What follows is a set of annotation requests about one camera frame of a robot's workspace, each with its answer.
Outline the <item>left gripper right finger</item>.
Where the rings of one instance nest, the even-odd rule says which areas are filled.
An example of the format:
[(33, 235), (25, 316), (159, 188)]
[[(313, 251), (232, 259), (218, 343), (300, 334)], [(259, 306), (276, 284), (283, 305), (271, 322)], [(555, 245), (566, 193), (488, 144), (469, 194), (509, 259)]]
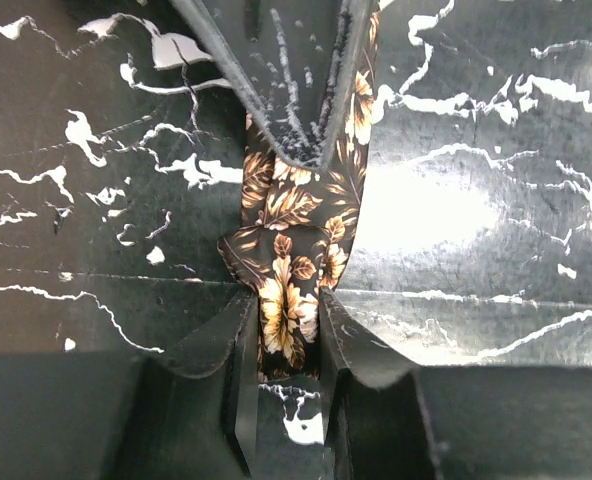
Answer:
[(592, 367), (422, 366), (319, 300), (338, 479), (592, 479)]

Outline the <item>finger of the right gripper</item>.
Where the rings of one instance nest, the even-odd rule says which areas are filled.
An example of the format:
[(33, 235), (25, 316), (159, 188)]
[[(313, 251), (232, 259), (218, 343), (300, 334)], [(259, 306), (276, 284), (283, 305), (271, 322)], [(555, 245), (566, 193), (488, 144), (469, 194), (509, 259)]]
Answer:
[(344, 130), (375, 1), (181, 0), (175, 9), (213, 56), (271, 148), (324, 171)]

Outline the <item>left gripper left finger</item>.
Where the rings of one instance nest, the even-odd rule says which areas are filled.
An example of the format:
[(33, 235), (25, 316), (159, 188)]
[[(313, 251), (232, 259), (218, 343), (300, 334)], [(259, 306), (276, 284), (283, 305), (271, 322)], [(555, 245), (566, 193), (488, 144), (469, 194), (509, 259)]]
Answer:
[(258, 299), (154, 356), (0, 354), (0, 479), (248, 479)]

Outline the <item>brown floral patterned tie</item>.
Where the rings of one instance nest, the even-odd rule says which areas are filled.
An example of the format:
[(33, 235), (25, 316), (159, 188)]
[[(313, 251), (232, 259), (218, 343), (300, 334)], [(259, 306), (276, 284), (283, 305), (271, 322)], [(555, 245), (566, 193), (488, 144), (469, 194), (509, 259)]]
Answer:
[(380, 8), (374, 6), (355, 85), (327, 171), (287, 165), (246, 122), (241, 226), (218, 241), (231, 275), (259, 296), (257, 376), (265, 383), (320, 371), (321, 288), (335, 289), (354, 243), (374, 113)]

